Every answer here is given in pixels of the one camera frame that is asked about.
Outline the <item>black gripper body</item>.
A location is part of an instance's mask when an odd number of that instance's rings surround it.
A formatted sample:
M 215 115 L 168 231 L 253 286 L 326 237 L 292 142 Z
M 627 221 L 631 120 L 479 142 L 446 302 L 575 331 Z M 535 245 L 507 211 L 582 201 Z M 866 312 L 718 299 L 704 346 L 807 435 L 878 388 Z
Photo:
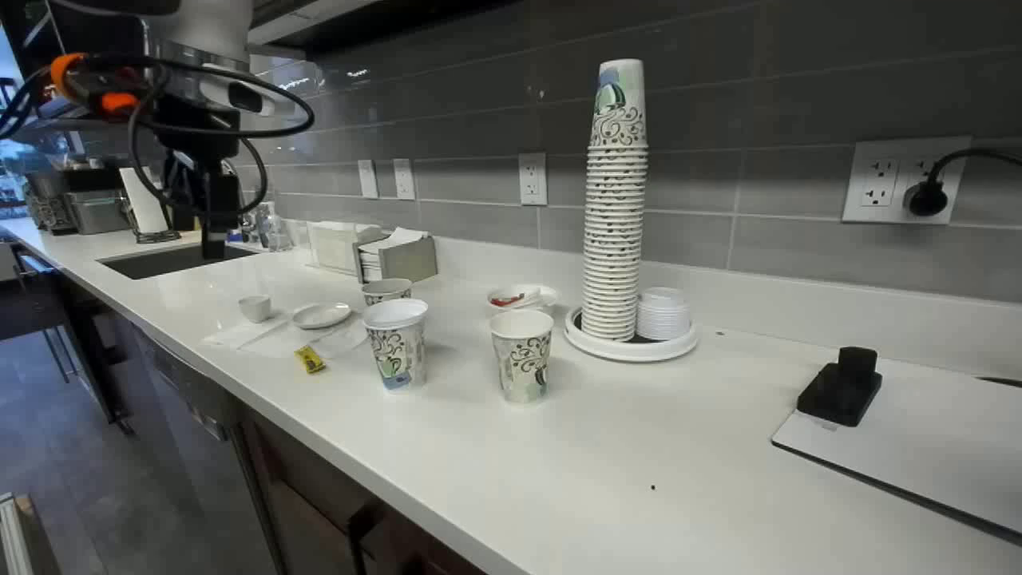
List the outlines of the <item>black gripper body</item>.
M 240 177 L 223 163 L 240 149 L 232 138 L 205 138 L 205 129 L 232 129 L 232 110 L 210 110 L 186 98 L 168 103 L 173 138 L 173 186 L 190 214 L 201 221 L 201 255 L 223 258 L 228 232 L 237 225 Z

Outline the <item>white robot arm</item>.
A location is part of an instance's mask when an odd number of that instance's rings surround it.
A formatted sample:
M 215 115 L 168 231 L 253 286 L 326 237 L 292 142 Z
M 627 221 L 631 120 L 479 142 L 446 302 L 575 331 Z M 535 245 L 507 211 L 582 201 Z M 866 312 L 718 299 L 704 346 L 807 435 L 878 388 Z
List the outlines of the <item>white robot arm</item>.
M 243 192 L 228 163 L 240 153 L 240 115 L 258 109 L 243 84 L 253 0 L 165 0 L 148 18 L 160 93 L 148 120 L 165 146 L 163 198 L 201 223 L 201 255 L 223 258 Z

